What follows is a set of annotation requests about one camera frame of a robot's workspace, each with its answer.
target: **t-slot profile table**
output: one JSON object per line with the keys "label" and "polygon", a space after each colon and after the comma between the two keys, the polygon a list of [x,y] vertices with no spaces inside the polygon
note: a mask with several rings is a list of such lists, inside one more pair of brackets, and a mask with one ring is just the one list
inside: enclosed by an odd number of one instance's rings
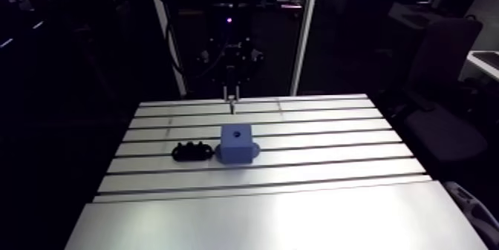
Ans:
{"label": "t-slot profile table", "polygon": [[[140,104],[66,249],[485,249],[366,95]],[[252,125],[252,164],[175,162]]]}

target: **office chair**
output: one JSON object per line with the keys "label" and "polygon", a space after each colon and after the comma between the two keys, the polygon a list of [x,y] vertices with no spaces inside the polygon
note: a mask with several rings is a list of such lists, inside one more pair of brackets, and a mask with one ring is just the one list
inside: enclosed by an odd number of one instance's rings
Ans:
{"label": "office chair", "polygon": [[401,87],[406,105],[392,116],[439,168],[472,160],[488,147],[473,125],[453,113],[466,94],[457,78],[481,29],[480,22],[468,19],[430,24]]}

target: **metal frame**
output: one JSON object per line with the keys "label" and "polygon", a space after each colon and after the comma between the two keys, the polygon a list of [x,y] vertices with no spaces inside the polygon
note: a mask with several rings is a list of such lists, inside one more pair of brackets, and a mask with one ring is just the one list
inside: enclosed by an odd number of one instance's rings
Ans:
{"label": "metal frame", "polygon": [[298,86],[300,83],[301,69],[303,68],[303,60],[305,50],[307,49],[308,33],[310,31],[310,22],[312,21],[313,9],[316,0],[307,0],[305,3],[305,10],[303,20],[301,21],[301,32],[299,37],[298,48],[296,50],[295,68],[293,71],[293,78],[291,81],[290,96],[296,96],[298,93]]}
{"label": "metal frame", "polygon": [[[157,17],[160,20],[160,26],[162,28],[163,32],[163,37],[168,40],[168,46],[169,50],[172,54],[173,60],[177,63],[179,67],[180,63],[178,61],[178,55],[177,55],[177,49],[176,49],[176,44],[175,44],[175,39],[173,38],[172,34],[170,33],[168,36],[166,36],[165,28],[166,25],[168,25],[168,18],[166,16],[166,9],[165,6],[163,5],[161,0],[153,0],[154,1],[154,7],[156,8],[156,13]],[[179,73],[175,68],[172,66],[173,74],[175,75],[175,81],[177,82],[177,87],[178,87],[178,92],[180,93],[180,96],[184,97],[187,95],[187,88],[186,88],[186,81],[183,78],[182,74]]]}

